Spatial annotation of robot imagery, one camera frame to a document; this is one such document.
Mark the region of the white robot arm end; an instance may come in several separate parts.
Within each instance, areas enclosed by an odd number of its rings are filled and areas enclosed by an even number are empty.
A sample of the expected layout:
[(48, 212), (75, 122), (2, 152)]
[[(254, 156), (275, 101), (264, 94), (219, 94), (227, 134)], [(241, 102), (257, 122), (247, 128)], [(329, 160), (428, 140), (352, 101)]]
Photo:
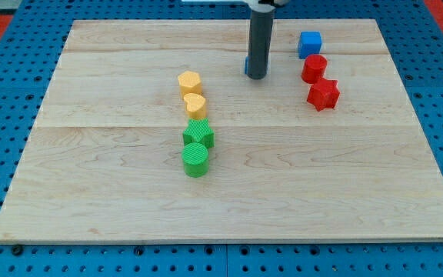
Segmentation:
[(252, 11), (268, 13), (287, 5), (291, 0), (242, 0)]

